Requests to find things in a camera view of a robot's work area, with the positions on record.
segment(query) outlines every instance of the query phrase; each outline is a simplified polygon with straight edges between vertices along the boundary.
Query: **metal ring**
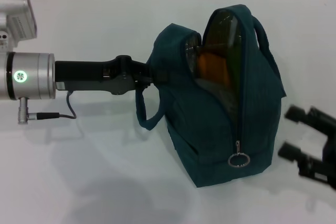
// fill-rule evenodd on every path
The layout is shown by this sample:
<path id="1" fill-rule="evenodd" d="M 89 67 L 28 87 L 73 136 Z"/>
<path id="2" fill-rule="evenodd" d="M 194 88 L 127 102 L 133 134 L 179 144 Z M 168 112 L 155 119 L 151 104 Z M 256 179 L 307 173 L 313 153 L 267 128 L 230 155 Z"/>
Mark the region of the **metal ring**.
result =
<path id="1" fill-rule="evenodd" d="M 231 159 L 232 159 L 233 157 L 236 157 L 236 156 L 244 156 L 244 157 L 247 158 L 247 161 L 246 161 L 244 164 L 242 164 L 242 165 L 233 165 L 233 164 L 231 163 Z M 233 168 L 242 168 L 242 167 L 247 166 L 247 165 L 250 163 L 250 161 L 251 161 L 251 159 L 250 159 L 249 155 L 247 155 L 247 154 L 245 154 L 245 153 L 240 153 L 240 152 L 238 152 L 238 153 L 232 154 L 232 155 L 229 157 L 227 163 L 229 164 L 229 166 L 231 166 L 231 167 L 233 167 Z"/>

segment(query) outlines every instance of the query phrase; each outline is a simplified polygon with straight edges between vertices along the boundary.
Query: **bag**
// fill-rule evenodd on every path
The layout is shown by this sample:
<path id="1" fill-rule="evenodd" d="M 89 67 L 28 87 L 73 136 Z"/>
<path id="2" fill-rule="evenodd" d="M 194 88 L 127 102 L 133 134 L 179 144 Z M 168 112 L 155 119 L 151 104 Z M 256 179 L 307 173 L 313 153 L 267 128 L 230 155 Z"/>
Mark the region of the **bag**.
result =
<path id="1" fill-rule="evenodd" d="M 202 56 L 199 47 L 206 50 Z M 207 57 L 215 59 L 213 55 L 225 57 L 229 80 L 211 77 L 214 73 L 202 64 Z M 154 73 L 163 70 L 169 77 L 166 83 L 154 83 L 160 105 L 150 119 L 143 90 L 136 90 L 139 123 L 151 130 L 165 115 L 174 147 L 197 187 L 255 175 L 271 164 L 281 98 L 286 94 L 266 33 L 246 6 L 214 11 L 203 42 L 199 33 L 169 25 L 157 37 L 147 63 Z M 200 81 L 197 69 L 215 80 L 215 86 L 226 83 L 231 88 L 223 84 L 215 94 L 213 80 Z M 221 100 L 225 93 L 230 95 Z M 230 103 L 232 97 L 236 105 Z"/>

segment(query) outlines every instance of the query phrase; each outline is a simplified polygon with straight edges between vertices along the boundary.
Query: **bag handle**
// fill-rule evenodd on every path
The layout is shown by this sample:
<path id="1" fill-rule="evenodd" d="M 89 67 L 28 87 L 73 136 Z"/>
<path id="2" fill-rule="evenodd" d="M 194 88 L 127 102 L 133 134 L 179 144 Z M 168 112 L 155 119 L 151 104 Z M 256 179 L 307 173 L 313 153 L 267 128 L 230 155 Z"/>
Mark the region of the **bag handle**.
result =
<path id="1" fill-rule="evenodd" d="M 164 96 L 165 99 L 162 99 L 162 96 L 160 96 L 160 104 L 159 109 L 157 113 L 150 119 L 147 119 L 146 115 L 146 106 L 143 98 L 143 92 L 144 89 L 137 89 L 135 91 L 135 103 L 137 107 L 137 118 L 139 121 L 139 124 L 141 127 L 152 130 L 158 122 L 161 120 L 161 118 L 166 113 L 167 109 L 173 104 L 174 99 L 168 98 L 166 95 Z"/>
<path id="2" fill-rule="evenodd" d="M 266 57 L 268 63 L 270 64 L 276 76 L 279 79 L 281 79 L 278 66 L 274 60 L 274 57 L 271 51 L 269 50 L 269 43 L 268 43 L 266 32 L 264 28 L 262 27 L 262 24 L 259 22 L 259 20 L 256 17 L 253 17 L 253 26 L 257 34 L 257 40 L 259 43 L 259 49 L 261 53 Z"/>

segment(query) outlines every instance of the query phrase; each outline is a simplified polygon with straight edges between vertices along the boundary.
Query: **white surface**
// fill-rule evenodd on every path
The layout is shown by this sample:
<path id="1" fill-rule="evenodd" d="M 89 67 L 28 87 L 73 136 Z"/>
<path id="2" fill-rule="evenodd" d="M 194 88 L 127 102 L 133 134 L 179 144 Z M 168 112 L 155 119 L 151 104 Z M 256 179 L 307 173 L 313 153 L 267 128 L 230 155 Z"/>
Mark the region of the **white surface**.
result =
<path id="1" fill-rule="evenodd" d="M 288 97 L 336 116 L 336 0 L 31 0 L 38 38 L 17 51 L 57 60 L 145 62 L 170 23 L 203 33 L 211 13 L 243 3 L 261 21 Z M 149 115 L 158 95 L 145 92 Z M 16 124 L 18 102 L 0 102 L 0 223 L 253 224 L 335 223 L 336 192 L 298 176 L 274 156 L 261 175 L 196 189 L 162 120 L 151 132 L 135 119 L 134 92 L 75 92 L 78 119 Z M 30 101 L 30 112 L 69 113 L 65 93 Z M 281 119 L 288 139 L 321 155 L 325 138 Z"/>

